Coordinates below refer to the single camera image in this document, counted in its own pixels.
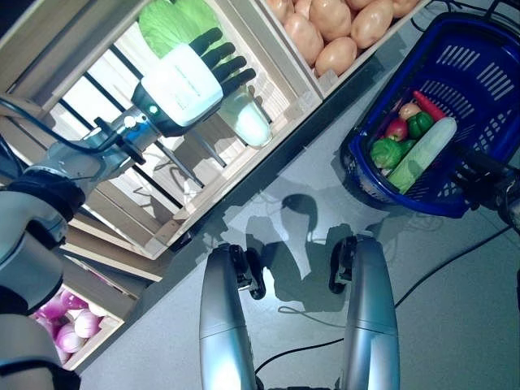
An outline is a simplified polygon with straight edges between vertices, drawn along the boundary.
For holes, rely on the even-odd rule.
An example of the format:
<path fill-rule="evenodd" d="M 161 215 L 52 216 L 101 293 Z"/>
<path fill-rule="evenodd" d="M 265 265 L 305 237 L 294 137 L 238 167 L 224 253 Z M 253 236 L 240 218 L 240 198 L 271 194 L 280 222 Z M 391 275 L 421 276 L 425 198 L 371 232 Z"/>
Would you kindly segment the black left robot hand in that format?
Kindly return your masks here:
<path fill-rule="evenodd" d="M 159 60 L 134 89 L 131 102 L 164 137 L 179 137 L 212 116 L 222 101 L 255 78 L 236 47 L 211 28 L 190 43 L 180 43 Z"/>

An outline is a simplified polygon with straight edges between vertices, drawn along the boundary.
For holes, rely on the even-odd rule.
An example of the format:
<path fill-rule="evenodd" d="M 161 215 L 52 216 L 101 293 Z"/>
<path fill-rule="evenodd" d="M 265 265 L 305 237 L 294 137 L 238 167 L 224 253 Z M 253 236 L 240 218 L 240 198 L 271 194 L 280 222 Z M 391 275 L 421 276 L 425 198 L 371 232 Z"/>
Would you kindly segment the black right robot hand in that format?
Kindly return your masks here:
<path fill-rule="evenodd" d="M 451 180 L 472 210 L 483 206 L 495 211 L 519 233 L 519 169 L 480 150 L 460 145 L 451 150 L 461 159 Z"/>

